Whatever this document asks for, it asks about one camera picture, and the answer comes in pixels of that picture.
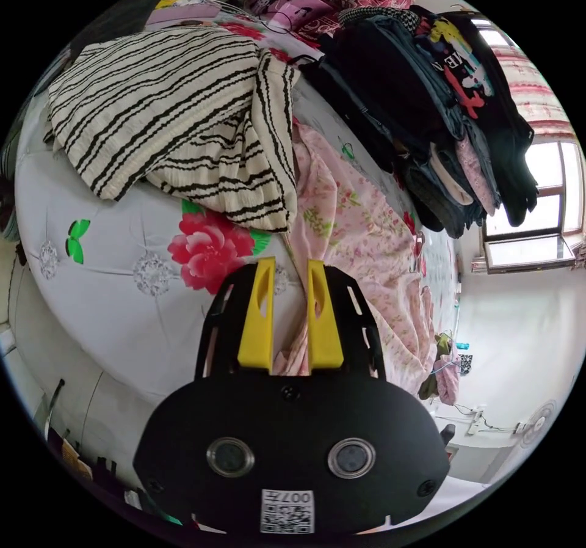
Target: green butterfly print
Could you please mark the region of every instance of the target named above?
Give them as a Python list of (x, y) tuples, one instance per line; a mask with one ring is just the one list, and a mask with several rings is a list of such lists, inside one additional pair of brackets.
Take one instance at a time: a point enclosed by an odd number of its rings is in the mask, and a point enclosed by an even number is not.
[(355, 157), (354, 157), (354, 151), (352, 149), (352, 145), (350, 143), (342, 142), (342, 139), (340, 137), (338, 137), (338, 141), (342, 145), (342, 149), (341, 149), (342, 155), (344, 155), (347, 159), (354, 161)]
[(69, 236), (65, 241), (65, 252), (67, 256), (72, 258), (76, 263), (80, 265), (84, 264), (84, 250), (79, 240), (85, 235), (87, 229), (90, 227), (89, 220), (76, 220), (69, 227)]
[[(205, 216), (206, 209), (199, 204), (194, 204), (188, 200), (181, 201), (181, 213), (182, 214), (203, 214)], [(252, 254), (257, 257), (269, 246), (271, 234), (270, 232), (263, 232), (262, 230), (250, 230), (250, 236), (255, 242), (252, 248)]]

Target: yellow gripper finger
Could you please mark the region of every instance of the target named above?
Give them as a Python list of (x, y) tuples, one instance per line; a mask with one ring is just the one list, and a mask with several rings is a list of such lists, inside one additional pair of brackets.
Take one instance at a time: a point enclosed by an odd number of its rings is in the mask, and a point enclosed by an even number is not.
[(309, 373), (311, 374), (314, 369), (339, 369), (344, 362), (344, 354), (331, 304), (324, 263), (315, 260), (308, 261), (307, 273)]
[[(275, 286), (275, 257), (258, 260), (255, 282), (248, 301), (248, 311), (242, 331), (238, 363), (249, 369), (273, 368), (273, 295)], [(263, 300), (266, 314), (262, 314)]]

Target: window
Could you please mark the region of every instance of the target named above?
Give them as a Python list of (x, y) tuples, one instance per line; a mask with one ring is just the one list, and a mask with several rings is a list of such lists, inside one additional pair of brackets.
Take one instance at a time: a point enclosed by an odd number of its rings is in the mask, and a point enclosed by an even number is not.
[(472, 22), (477, 26), (484, 41), (491, 47), (517, 47), (519, 46), (493, 22), (487, 18), (473, 18)]
[(571, 237), (584, 226), (584, 171), (575, 142), (539, 139), (525, 160), (537, 182), (537, 205), (519, 227), (501, 206), (483, 227), (488, 272), (534, 271), (571, 265)]

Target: wall socket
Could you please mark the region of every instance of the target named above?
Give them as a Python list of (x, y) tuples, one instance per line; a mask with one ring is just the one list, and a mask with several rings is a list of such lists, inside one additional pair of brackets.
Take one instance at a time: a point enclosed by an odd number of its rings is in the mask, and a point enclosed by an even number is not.
[(472, 411), (472, 422), (470, 423), (470, 426), (468, 428), (468, 436), (473, 436), (475, 434), (478, 433), (478, 430), (480, 429), (480, 419), (482, 418), (482, 415), (484, 414), (485, 410), (487, 408), (487, 405), (485, 403), (479, 404), (477, 405)]

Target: camera lens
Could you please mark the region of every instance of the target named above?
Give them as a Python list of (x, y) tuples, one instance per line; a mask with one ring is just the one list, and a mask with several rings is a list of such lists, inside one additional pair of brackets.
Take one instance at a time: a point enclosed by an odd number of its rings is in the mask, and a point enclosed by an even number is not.
[(347, 438), (334, 445), (328, 455), (328, 467), (342, 479), (362, 477), (374, 465), (375, 451), (360, 438)]
[(206, 454), (211, 469), (223, 477), (241, 477), (254, 466), (255, 457), (249, 447), (237, 438), (219, 438)]

